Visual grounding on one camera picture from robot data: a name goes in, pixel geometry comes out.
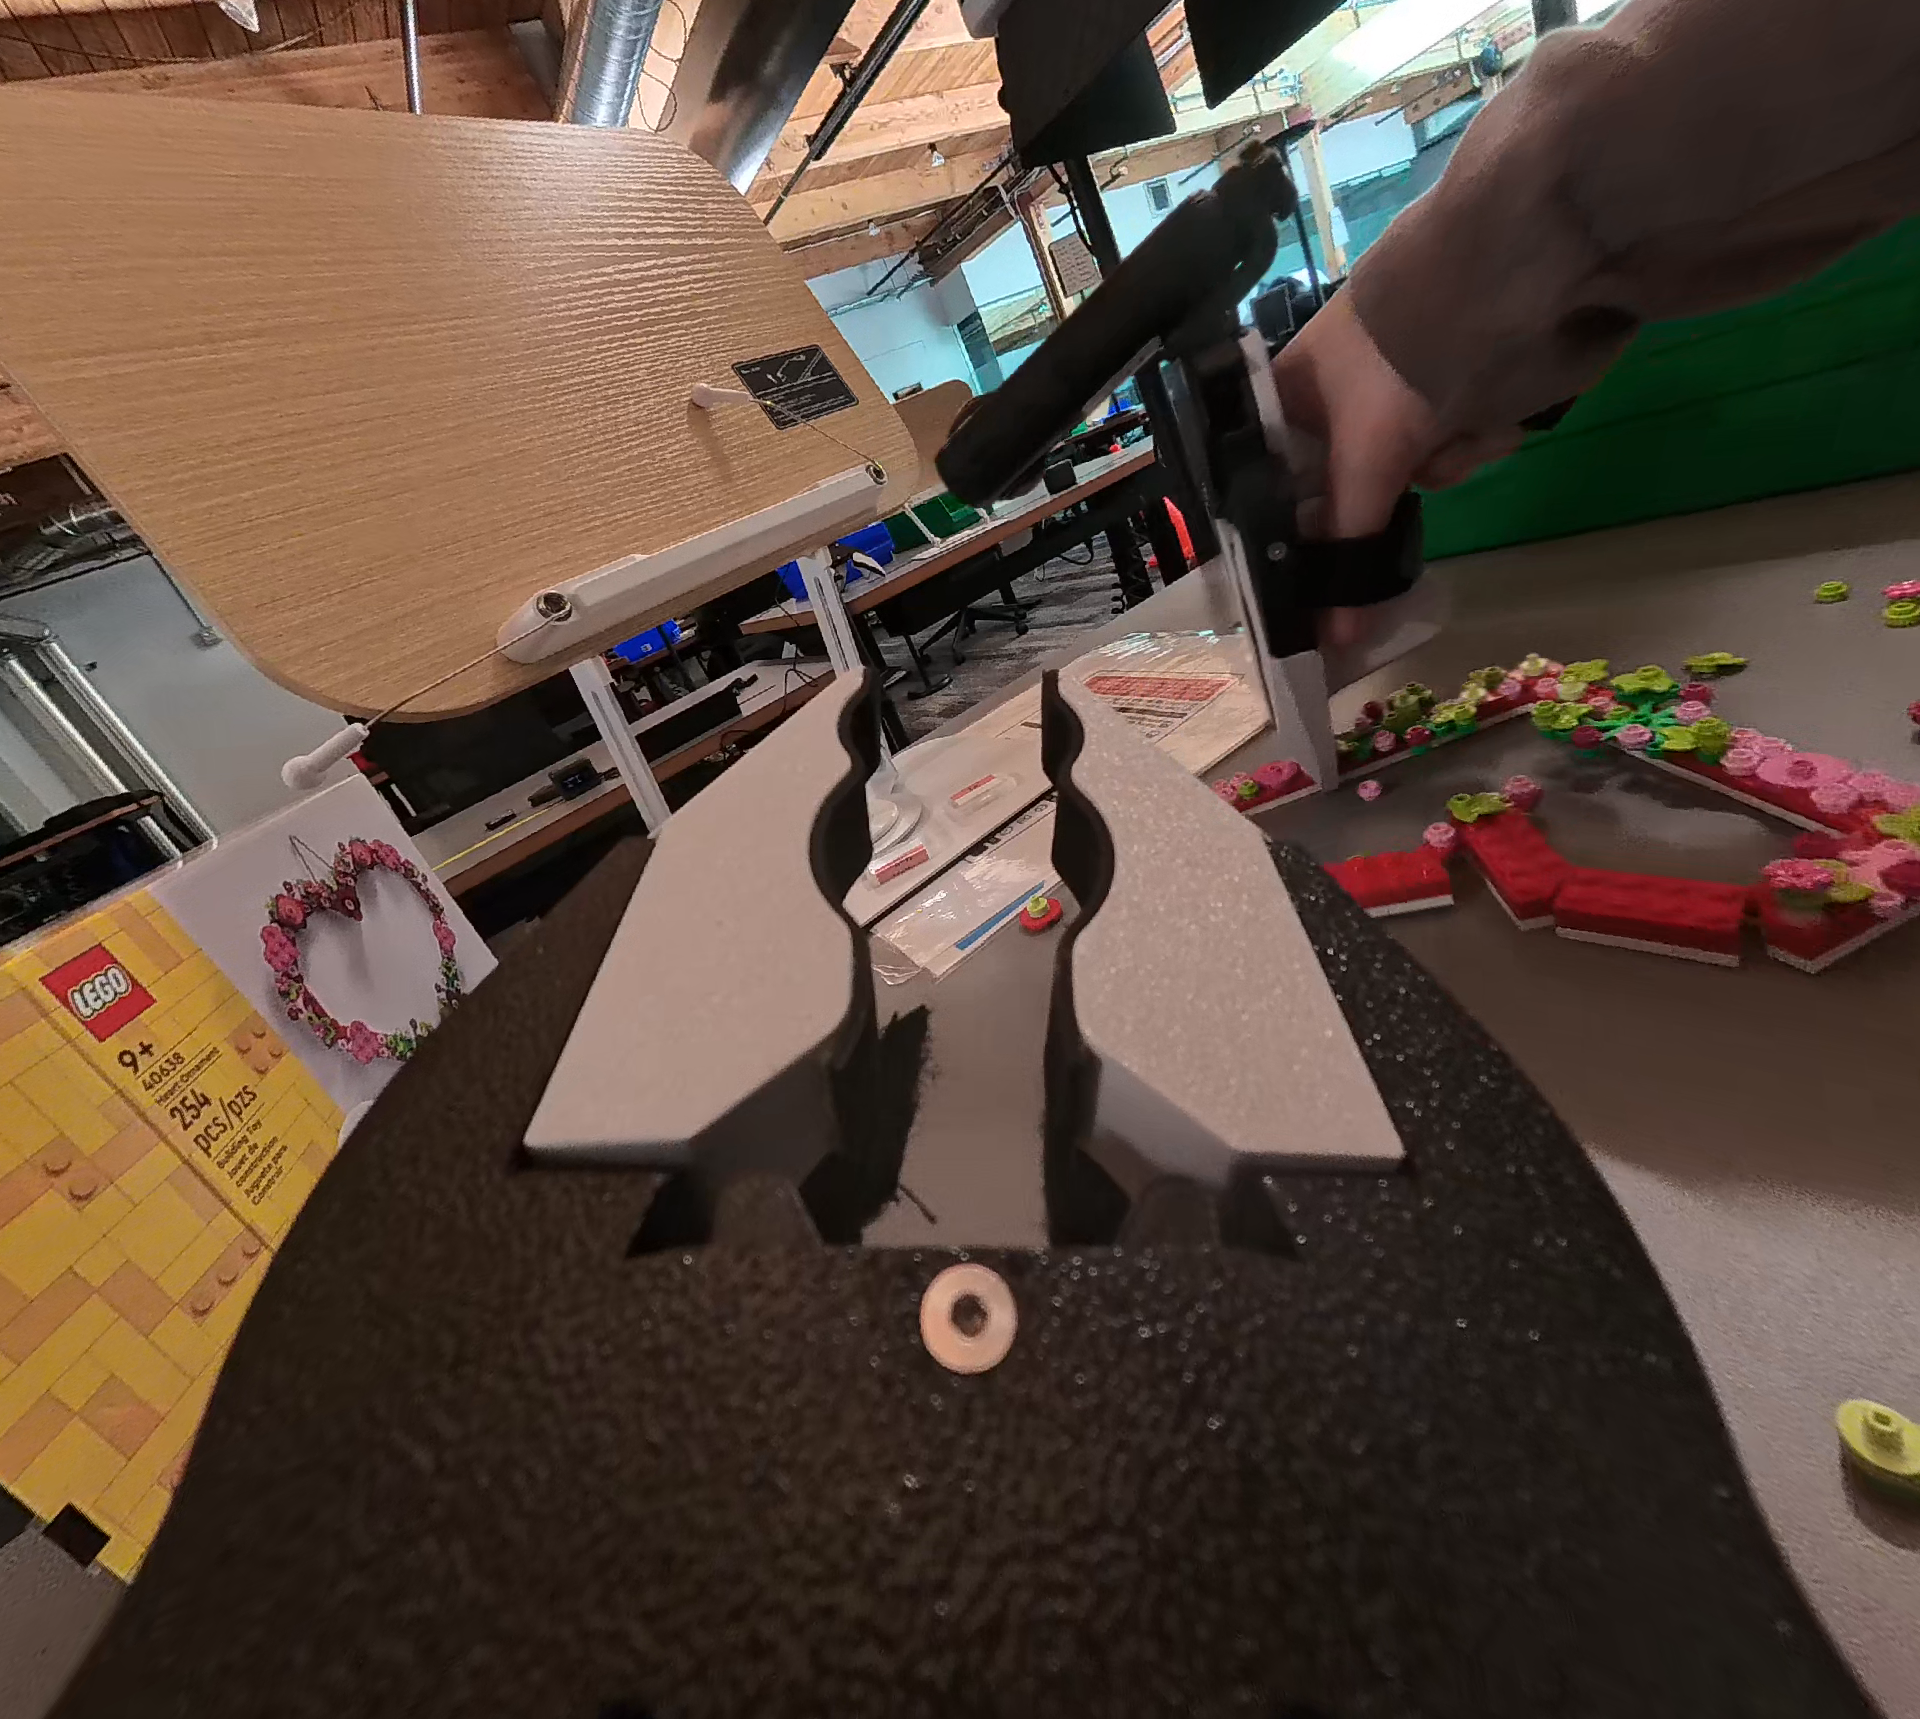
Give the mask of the green panel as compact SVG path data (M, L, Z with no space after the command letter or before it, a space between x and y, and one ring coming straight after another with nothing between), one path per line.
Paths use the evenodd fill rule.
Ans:
M1426 495L1428 559L1917 468L1917 220L1804 283L1650 324L1547 431Z

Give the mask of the white table stand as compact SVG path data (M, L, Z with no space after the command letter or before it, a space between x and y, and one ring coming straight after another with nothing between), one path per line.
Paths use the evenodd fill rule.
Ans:
M857 676L869 659L860 648L854 621L847 614L843 588L834 570L831 547L819 547L798 556L798 570L813 611L813 625L821 631L827 662L837 676ZM649 838L659 836L669 819L665 793L649 761L636 747L635 726L625 720L613 696L610 670L602 653L579 659L568 670L574 689L586 699L598 739L607 747L610 763L623 783L636 816Z

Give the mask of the tilted wooden table top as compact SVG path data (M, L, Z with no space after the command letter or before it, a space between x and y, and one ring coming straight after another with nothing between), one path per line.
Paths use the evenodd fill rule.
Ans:
M3 373L318 705L489 705L610 648L495 652L549 581L866 460L875 517L919 479L798 264L665 136L77 86L1 122Z

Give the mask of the person's right hand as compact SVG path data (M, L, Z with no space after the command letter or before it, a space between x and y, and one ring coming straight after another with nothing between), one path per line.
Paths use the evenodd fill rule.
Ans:
M1354 288L1337 289L1272 359L1286 425L1325 450L1315 524L1324 539L1382 532L1408 488L1443 488L1523 443L1521 427L1452 429L1361 325Z

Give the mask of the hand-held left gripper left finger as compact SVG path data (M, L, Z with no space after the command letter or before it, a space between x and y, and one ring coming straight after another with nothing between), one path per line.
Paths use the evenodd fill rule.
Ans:
M778 1177L830 1244L898 1199L927 1012L882 1018L847 896L870 864L870 678L837 676L672 813L587 986L522 1154L665 1180L678 1244L725 1189Z

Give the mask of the clear bag with paper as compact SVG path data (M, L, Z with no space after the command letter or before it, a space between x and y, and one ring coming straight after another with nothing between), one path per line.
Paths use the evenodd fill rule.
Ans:
M1058 898L1051 864L1053 804L1036 819L972 848L870 930L870 966L888 984L939 981L1003 926L1018 926L1036 896Z

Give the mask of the white lever bar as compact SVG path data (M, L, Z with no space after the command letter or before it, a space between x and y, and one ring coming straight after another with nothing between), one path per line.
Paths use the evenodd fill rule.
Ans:
M495 652L534 664L610 646L621 631L673 618L707 588L725 591L798 558L804 547L852 532L879 513L888 487L888 471L866 460L681 542L553 579L501 621Z

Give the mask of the lime round lego plate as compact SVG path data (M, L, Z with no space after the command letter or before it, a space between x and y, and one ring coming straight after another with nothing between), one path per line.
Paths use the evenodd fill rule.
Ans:
M1848 1396L1833 1412L1835 1440L1853 1477L1905 1507L1917 1507L1917 1420L1895 1408Z

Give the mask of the LEGO instruction booklet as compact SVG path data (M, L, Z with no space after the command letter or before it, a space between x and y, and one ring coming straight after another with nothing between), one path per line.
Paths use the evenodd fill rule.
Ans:
M1195 777L1224 763L1270 726L1247 659L1219 642L1138 646L1127 659L1101 649L1061 671L1061 689L1067 686L1102 704Z

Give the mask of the red heart lego frame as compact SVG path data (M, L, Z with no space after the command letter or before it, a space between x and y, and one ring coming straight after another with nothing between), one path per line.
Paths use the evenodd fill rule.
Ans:
M1469 671L1455 693L1408 681L1334 723L1331 777L1373 799L1389 765L1529 723L1572 761L1643 763L1794 827L1791 850L1749 883L1581 867L1547 836L1547 787L1523 772L1455 792L1413 844L1334 861L1327 877L1369 916L1403 917L1449 909L1469 867L1519 930L1710 966L1737 966L1756 943L1805 974L1913 925L1916 779L1731 723L1718 686L1741 666L1721 649L1688 656L1680 673L1532 652Z

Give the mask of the person's right forearm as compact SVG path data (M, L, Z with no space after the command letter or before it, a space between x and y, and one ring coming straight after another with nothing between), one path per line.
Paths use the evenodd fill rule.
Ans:
M1916 0L1628 0L1551 32L1347 291L1445 438L1916 216Z

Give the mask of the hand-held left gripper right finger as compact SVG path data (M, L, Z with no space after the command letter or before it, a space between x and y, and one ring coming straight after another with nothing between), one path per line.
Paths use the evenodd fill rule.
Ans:
M1042 678L1041 747L1073 906L1045 1038L1049 1237L1112 1242L1166 1181L1234 1230L1260 1177L1404 1171L1260 831L1077 678Z

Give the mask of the yellow lego set box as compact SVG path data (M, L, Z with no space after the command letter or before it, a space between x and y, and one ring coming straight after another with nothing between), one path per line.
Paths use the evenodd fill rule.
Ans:
M1 1487L128 1581L300 1205L492 969L347 774L3 946Z

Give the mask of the clear plastic bag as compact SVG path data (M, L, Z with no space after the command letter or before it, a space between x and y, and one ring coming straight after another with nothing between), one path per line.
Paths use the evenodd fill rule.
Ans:
M1030 725L997 735L963 731L882 757L866 783L870 863L845 912L857 925L885 916L1047 792Z

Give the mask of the black office chair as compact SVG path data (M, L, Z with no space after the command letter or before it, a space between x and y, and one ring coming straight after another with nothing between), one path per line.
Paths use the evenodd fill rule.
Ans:
M905 648L912 681L908 699L925 699L943 691L949 680L931 676L925 653L941 640L953 643L953 662L961 664L961 643L983 621L1008 625L1026 633L1034 618L1034 602L1022 602L1014 589L1016 570L997 545L970 558L958 558L946 570L935 570L894 602L885 602L885 631Z

